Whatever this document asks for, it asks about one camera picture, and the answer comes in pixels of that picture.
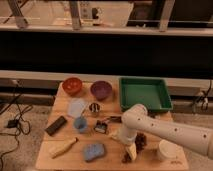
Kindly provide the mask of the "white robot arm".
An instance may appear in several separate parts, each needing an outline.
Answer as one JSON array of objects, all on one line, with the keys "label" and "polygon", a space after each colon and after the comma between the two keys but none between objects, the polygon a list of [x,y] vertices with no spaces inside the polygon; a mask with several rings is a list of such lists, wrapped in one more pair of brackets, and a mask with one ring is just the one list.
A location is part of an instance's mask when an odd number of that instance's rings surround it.
[{"label": "white robot arm", "polygon": [[121,116],[121,126],[109,136],[131,146],[139,131],[185,147],[213,160],[213,129],[153,119],[143,104],[135,104]]}]

